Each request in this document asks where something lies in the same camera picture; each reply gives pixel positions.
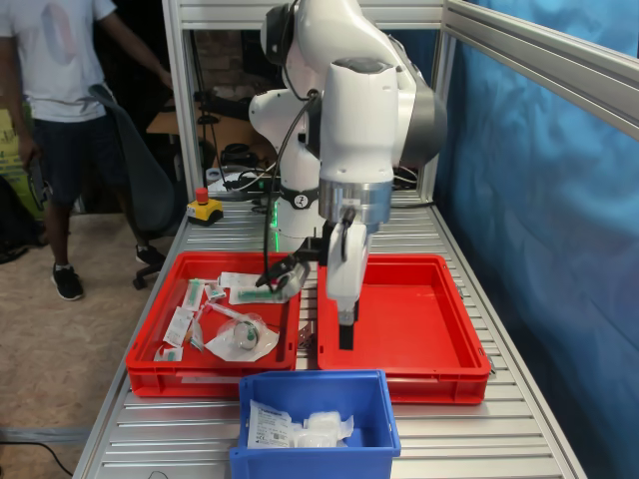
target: blue plastic bin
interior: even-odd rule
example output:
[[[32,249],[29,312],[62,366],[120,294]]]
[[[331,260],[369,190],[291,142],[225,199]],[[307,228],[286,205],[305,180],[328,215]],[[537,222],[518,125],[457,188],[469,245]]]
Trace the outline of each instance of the blue plastic bin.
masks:
[[[351,415],[348,447],[326,449],[248,449],[251,400],[304,422],[312,413]],[[238,447],[231,449],[233,479],[388,479],[399,456],[386,376],[383,371],[267,372],[242,379],[242,419]]]

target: blue backdrop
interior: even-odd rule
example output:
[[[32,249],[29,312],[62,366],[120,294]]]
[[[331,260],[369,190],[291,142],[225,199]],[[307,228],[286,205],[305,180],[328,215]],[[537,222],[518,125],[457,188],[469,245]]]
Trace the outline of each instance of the blue backdrop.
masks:
[[[637,55],[638,0],[475,3]],[[639,144],[464,45],[448,108],[446,220],[589,477],[639,478]]]

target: red plastic tray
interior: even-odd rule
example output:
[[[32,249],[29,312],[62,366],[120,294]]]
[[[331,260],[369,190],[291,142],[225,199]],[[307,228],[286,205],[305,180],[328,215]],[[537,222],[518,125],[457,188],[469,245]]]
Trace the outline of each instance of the red plastic tray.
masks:
[[[476,404],[490,363],[446,262],[430,254],[372,254],[353,350],[339,349],[337,308],[318,276],[320,369],[383,369],[393,402]]]
[[[271,254],[271,262],[285,254]],[[176,307],[182,305],[190,278],[216,279],[221,272],[262,273],[264,259],[253,252],[183,252],[176,258],[147,318],[136,337],[126,364],[133,392],[139,396],[237,397],[240,378],[268,370],[295,369],[298,354],[300,296],[285,304],[230,306],[239,312],[254,312],[273,331],[280,333],[276,348],[255,362],[225,362],[210,351],[185,345],[182,361],[154,361]],[[220,304],[228,305],[223,299]],[[201,318],[204,342],[213,339],[229,320],[217,311]]]

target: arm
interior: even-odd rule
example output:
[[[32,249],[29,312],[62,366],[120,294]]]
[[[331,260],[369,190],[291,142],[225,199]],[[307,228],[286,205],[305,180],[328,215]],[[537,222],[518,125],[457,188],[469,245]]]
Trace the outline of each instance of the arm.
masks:
[[[33,141],[27,127],[22,109],[22,90],[16,54],[15,39],[0,38],[0,86],[6,98],[7,109],[13,122],[13,128],[20,140],[19,154],[22,167],[27,171],[31,160],[41,156],[40,149]]]
[[[100,20],[99,23],[129,56],[155,73],[162,83],[173,89],[171,73],[164,69],[151,49],[125,25],[118,14],[111,13]]]

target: desk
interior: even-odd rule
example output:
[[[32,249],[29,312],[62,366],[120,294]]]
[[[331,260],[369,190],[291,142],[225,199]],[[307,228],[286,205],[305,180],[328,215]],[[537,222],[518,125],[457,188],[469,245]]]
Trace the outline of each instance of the desk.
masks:
[[[415,204],[420,198],[415,192],[397,192],[393,201]],[[209,228],[182,223],[134,337],[177,254],[262,249],[264,216],[252,213],[251,206],[225,204],[225,217]],[[391,477],[585,479],[437,208],[392,210],[372,240],[371,253],[385,252],[436,253],[446,260],[494,366],[480,405],[393,406],[402,449]],[[302,291],[300,328],[316,328],[317,281],[312,271]],[[313,369],[315,363],[314,349],[298,351],[297,369]],[[237,400],[139,398],[131,392],[123,361],[73,477],[149,479],[160,471],[170,479],[228,479],[229,448],[239,432]]]
[[[196,129],[198,131],[198,136],[202,140],[205,137],[205,125],[198,125],[198,119],[202,116],[202,112],[200,111],[200,102],[194,102],[194,112],[196,114]],[[273,146],[271,146],[266,138],[256,132],[250,122],[217,114],[215,114],[215,117],[220,119],[220,122],[214,125],[220,152],[222,152],[224,148],[231,143],[244,143],[249,145],[250,150],[258,155],[260,159],[265,159],[269,163],[276,159],[277,153]],[[207,143],[212,145],[213,139],[211,135],[211,128],[209,126],[206,127]],[[153,119],[149,128],[147,128],[147,133],[180,136],[180,128],[178,126],[178,116],[176,112],[159,113],[156,118]]]

